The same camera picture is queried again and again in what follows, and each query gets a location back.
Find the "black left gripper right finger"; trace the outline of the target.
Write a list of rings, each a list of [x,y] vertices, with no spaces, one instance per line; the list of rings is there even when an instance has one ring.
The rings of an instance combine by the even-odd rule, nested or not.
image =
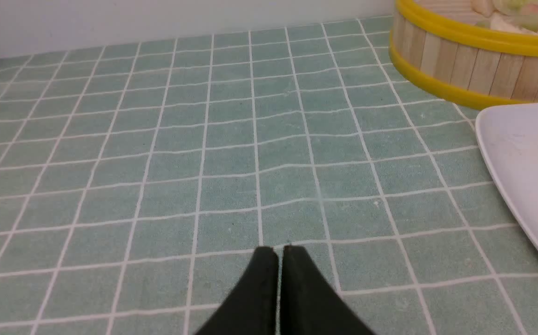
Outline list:
[[[303,246],[282,253],[282,335],[373,335],[329,285]]]

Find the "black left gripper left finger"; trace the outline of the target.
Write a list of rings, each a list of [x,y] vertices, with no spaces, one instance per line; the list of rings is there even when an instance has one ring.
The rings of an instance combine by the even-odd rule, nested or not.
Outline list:
[[[276,333],[278,256],[257,247],[227,298],[196,332],[198,335],[274,335]]]

